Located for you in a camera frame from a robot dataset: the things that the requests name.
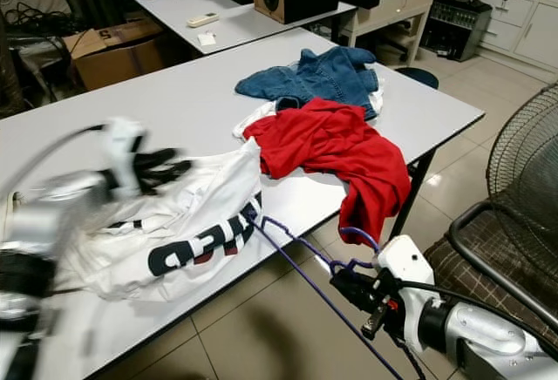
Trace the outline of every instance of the white t-shirt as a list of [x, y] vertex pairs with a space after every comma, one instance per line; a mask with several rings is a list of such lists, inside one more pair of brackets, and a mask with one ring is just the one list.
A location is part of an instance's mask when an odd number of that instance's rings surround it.
[[260, 147], [188, 158], [192, 167], [158, 196], [119, 205], [106, 227], [80, 234], [60, 262], [57, 289], [85, 287], [106, 299], [170, 301], [233, 260], [262, 219]]

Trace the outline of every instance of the blue stool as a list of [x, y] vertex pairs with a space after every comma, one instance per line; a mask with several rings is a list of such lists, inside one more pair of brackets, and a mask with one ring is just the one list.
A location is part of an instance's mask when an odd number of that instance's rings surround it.
[[438, 89], [439, 81], [429, 71], [419, 68], [398, 68], [396, 71], [414, 79], [415, 81], [419, 81], [424, 85], [428, 85], [435, 90]]

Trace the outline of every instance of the remote control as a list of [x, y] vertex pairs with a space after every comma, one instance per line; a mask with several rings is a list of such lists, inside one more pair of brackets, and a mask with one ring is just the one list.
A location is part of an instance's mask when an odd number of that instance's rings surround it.
[[201, 25], [204, 24], [212, 23], [213, 21], [217, 21], [218, 19], [219, 19], [219, 14], [215, 14], [214, 12], [209, 12], [204, 16], [190, 18], [187, 21], [187, 25], [188, 27], [195, 28], [195, 27], [200, 27]]

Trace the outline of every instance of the paper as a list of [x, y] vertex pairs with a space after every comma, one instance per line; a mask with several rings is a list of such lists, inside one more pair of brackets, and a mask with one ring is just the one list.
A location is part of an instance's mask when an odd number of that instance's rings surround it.
[[206, 31], [205, 33], [198, 34], [198, 40], [202, 46], [208, 46], [210, 44], [217, 43], [215, 41], [215, 34], [211, 31]]

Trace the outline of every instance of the red shirt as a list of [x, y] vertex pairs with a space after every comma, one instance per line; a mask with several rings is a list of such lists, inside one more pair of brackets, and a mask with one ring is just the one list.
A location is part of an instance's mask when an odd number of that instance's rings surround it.
[[[334, 173], [349, 184], [339, 227], [359, 227], [376, 242], [384, 219], [403, 205], [411, 184], [399, 148], [366, 124], [364, 108], [314, 98], [302, 109], [279, 111], [244, 131], [262, 149], [262, 172], [279, 179], [302, 166]], [[364, 243], [354, 234], [341, 237]]]

